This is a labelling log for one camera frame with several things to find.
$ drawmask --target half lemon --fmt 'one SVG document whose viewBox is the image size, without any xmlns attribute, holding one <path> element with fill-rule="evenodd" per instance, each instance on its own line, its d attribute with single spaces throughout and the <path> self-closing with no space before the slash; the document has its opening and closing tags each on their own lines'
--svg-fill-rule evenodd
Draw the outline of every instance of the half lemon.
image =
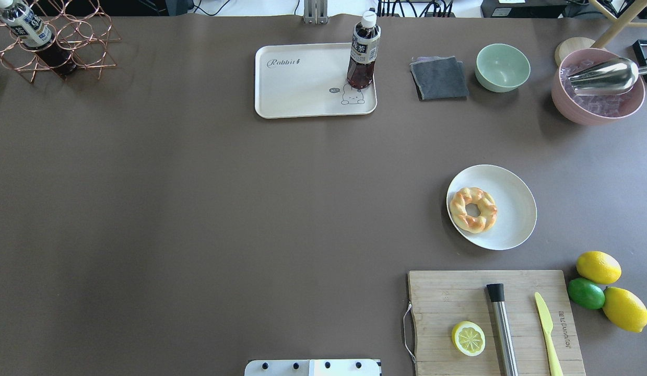
<svg viewBox="0 0 647 376">
<path fill-rule="evenodd" d="M 476 357 L 486 348 L 486 335 L 480 326 L 471 321 L 461 321 L 453 327 L 451 339 L 455 348 L 469 357 Z"/>
</svg>

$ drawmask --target black muddler tip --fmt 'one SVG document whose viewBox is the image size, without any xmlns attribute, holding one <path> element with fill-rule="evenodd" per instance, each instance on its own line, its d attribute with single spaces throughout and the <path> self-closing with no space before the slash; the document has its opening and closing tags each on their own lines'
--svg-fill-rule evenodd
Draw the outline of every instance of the black muddler tip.
<svg viewBox="0 0 647 376">
<path fill-rule="evenodd" d="M 491 302 L 504 302 L 504 284 L 487 284 L 486 288 L 488 288 L 488 295 L 490 295 Z"/>
</svg>

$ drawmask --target donut hole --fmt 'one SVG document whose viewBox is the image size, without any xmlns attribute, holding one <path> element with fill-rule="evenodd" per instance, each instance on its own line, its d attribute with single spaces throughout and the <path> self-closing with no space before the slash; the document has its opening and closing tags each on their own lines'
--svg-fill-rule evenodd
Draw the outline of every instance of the donut hole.
<svg viewBox="0 0 647 376">
<path fill-rule="evenodd" d="M 467 211 L 467 214 L 472 217 L 478 217 L 481 215 L 481 211 L 479 210 L 479 207 L 476 205 L 476 203 L 468 203 L 465 206 L 465 210 Z"/>
</svg>

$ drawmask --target gray towel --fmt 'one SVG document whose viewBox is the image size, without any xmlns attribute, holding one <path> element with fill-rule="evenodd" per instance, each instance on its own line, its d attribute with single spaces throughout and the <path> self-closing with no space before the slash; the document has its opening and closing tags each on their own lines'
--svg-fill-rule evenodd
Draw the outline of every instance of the gray towel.
<svg viewBox="0 0 647 376">
<path fill-rule="evenodd" d="M 410 64 L 421 100 L 469 95 L 462 62 L 451 57 L 419 57 Z"/>
</svg>

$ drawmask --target plate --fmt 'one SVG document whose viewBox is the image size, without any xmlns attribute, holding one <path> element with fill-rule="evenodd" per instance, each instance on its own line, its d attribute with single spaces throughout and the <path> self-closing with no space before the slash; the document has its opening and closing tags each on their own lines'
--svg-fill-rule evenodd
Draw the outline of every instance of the plate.
<svg viewBox="0 0 647 376">
<path fill-rule="evenodd" d="M 481 188 L 495 199 L 497 221 L 482 233 L 460 229 L 451 216 L 449 203 L 465 186 Z M 536 203 L 528 186 L 512 173 L 492 164 L 467 167 L 451 181 L 446 195 L 446 209 L 455 228 L 467 240 L 489 250 L 509 250 L 521 245 L 532 235 L 536 226 Z"/>
<path fill-rule="evenodd" d="M 374 82 L 347 83 L 351 43 L 266 45 L 256 52 L 254 109 L 266 119 L 365 115 L 377 107 Z"/>
</svg>

